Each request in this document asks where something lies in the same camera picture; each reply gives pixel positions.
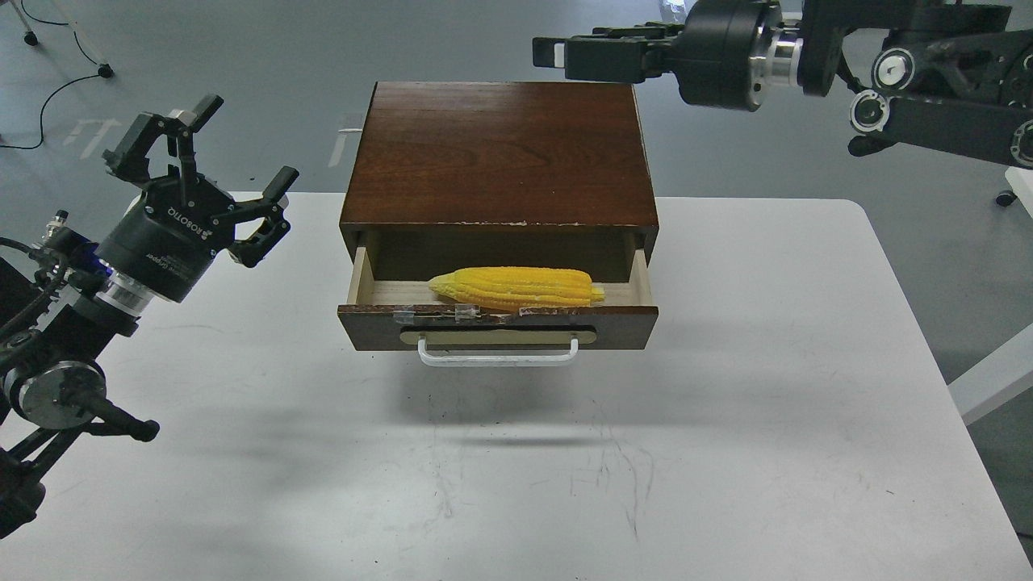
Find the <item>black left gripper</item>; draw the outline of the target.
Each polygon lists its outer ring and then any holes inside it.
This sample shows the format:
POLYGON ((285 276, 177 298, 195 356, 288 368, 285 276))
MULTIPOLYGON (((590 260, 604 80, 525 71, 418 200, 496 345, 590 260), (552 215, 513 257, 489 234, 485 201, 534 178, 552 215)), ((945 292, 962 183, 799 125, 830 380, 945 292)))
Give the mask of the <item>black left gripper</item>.
POLYGON ((97 257, 177 303, 192 290, 218 251, 228 248, 232 259, 253 268, 291 228, 284 211, 298 169, 280 169, 261 198, 239 203, 197 173, 194 135, 223 102, 221 96, 208 94, 193 110, 169 115, 144 111, 118 146, 102 154, 111 176, 143 192, 99 244, 97 257), (153 178, 148 154, 163 136, 178 167, 153 178), (255 219, 261 220, 255 232, 234 241, 234 226, 255 219))

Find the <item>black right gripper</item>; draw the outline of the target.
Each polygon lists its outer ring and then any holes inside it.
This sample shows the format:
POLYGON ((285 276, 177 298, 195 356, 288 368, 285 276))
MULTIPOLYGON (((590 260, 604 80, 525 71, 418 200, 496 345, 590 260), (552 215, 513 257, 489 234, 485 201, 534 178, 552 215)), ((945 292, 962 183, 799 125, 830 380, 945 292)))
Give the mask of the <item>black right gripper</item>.
POLYGON ((777 1, 697 1, 682 23, 593 28, 585 36, 533 38, 533 65, 565 78, 638 84, 674 74, 683 102, 756 111, 763 103, 760 69, 782 12, 777 1))

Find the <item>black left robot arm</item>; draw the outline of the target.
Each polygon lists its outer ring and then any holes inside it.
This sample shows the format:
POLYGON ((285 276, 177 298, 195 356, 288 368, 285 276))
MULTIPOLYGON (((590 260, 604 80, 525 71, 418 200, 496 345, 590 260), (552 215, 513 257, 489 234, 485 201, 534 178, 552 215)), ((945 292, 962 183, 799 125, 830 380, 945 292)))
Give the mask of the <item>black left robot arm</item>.
POLYGON ((36 430, 2 451, 2 534, 36 518, 42 478, 82 434, 152 441, 155 420, 139 420, 107 398, 98 356, 131 336, 155 298, 180 303, 217 255, 252 268, 287 235, 286 192, 299 173, 284 166, 259 198, 236 201, 197 169, 194 136, 222 106, 145 111, 113 150, 108 172, 140 188, 101 242, 68 227, 59 210, 40 242, 3 238, 36 263, 32 277, 2 263, 2 414, 36 430))

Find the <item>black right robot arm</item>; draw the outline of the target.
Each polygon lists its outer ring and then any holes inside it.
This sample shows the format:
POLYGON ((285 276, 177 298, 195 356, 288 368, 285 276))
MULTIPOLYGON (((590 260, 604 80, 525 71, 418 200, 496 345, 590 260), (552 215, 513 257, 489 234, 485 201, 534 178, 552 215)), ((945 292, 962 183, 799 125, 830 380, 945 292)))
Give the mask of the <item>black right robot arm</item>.
POLYGON ((683 102, 755 111, 768 87, 855 93, 855 156, 911 144, 1031 167, 1032 33, 1007 5, 960 1, 697 1, 682 23, 538 37, 533 63, 571 80, 644 82, 671 73, 683 102))

